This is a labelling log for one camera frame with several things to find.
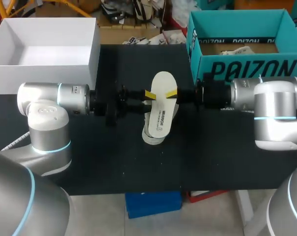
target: floor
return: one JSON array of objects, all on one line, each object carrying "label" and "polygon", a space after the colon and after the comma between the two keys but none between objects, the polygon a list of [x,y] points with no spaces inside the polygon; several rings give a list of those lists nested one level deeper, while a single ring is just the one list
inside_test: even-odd
[{"label": "floor", "polygon": [[[268,190],[252,190],[253,209]],[[233,191],[197,203],[184,202],[179,211],[129,219],[124,194],[72,196],[78,236],[243,236]]]}]

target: shoe insole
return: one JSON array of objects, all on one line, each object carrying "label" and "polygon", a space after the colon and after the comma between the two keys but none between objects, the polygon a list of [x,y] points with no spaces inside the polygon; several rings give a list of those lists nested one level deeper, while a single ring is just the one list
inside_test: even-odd
[{"label": "shoe insole", "polygon": [[152,82],[151,92],[156,95],[152,101],[148,132],[154,138],[163,138],[170,132],[176,98],[166,98],[166,93],[176,90],[177,82],[169,72],[159,72]]}]

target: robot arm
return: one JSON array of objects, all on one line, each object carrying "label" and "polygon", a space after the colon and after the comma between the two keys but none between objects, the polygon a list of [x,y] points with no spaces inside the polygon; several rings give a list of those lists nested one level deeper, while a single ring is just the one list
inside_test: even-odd
[{"label": "robot arm", "polygon": [[151,106],[128,105],[128,98],[154,100],[146,90],[128,91],[124,86],[112,106],[98,102],[96,92],[88,85],[24,83],[17,94],[17,105],[27,116],[31,144],[6,149],[3,155],[35,173],[46,176],[59,173],[71,164],[71,140],[68,133],[70,114],[106,116],[106,124],[115,124],[127,112],[145,113]]},{"label": "robot arm", "polygon": [[254,110],[255,143],[266,150],[297,149],[297,77],[234,79],[230,85],[213,79],[195,90],[177,91],[178,103],[205,108]]}]

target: black table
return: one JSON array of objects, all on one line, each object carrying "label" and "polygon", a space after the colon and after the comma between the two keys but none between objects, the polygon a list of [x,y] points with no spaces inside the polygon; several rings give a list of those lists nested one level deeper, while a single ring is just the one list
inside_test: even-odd
[{"label": "black table", "polygon": [[[193,81],[185,45],[102,46],[99,95],[106,85],[150,89],[159,71],[181,88]],[[141,137],[144,116],[128,114],[116,128],[103,117],[70,117],[73,161],[57,182],[70,195],[167,190],[277,188],[297,167],[297,151],[271,152],[254,143],[253,114],[181,105],[171,132],[158,146]],[[0,149],[27,132],[15,95],[0,95]]]}]

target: white cardboard box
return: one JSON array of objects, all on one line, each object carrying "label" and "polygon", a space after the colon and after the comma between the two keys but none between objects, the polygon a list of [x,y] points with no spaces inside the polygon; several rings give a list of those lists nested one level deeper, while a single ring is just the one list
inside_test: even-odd
[{"label": "white cardboard box", "polygon": [[12,18],[0,25],[0,94],[24,82],[95,88],[100,52],[96,18]]}]

